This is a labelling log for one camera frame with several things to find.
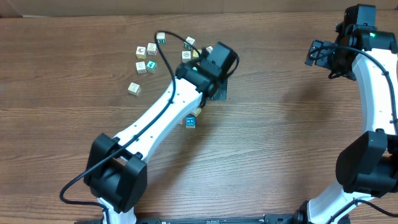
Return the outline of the plain block red car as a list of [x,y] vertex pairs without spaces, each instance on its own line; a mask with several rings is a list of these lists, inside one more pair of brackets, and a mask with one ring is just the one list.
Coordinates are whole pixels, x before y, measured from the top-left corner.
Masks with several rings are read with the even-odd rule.
[[194,117],[197,117],[201,113],[201,111],[202,111],[201,108],[196,108],[190,114],[192,114]]

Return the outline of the blue letter H block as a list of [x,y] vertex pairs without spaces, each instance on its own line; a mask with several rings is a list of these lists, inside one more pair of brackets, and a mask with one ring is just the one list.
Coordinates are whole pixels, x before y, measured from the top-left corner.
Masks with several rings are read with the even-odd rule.
[[196,117],[187,116],[185,118],[185,127],[186,128],[196,128]]

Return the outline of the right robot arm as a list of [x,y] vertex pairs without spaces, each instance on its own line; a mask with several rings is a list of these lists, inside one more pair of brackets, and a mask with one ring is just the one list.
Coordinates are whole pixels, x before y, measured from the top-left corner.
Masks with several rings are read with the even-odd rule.
[[349,212],[397,192],[397,40],[376,27],[376,7],[345,10],[334,42],[315,40],[305,63],[358,84],[362,133],[338,156],[336,179],[305,201],[288,223],[348,223]]

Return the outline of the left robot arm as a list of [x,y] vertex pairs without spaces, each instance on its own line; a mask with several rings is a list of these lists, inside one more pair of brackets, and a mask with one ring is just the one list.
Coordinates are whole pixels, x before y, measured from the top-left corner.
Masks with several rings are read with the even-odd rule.
[[181,63],[164,94],[114,137],[92,143],[84,182],[103,206],[103,223],[135,223],[134,206],[147,187],[147,164],[181,119],[204,107],[239,63],[237,53],[218,42],[211,52]]

